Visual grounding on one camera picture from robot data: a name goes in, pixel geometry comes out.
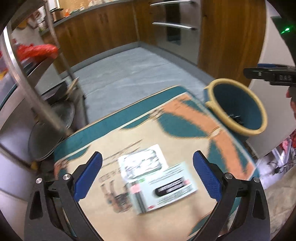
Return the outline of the person's right hand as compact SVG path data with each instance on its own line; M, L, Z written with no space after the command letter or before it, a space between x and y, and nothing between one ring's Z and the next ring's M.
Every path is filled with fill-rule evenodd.
M286 96L286 98L291 98L291 97L292 97L292 96L291 96L291 94L290 94L290 90L289 90L289 89L287 90L287 92L286 92L286 95L285 95L285 96Z

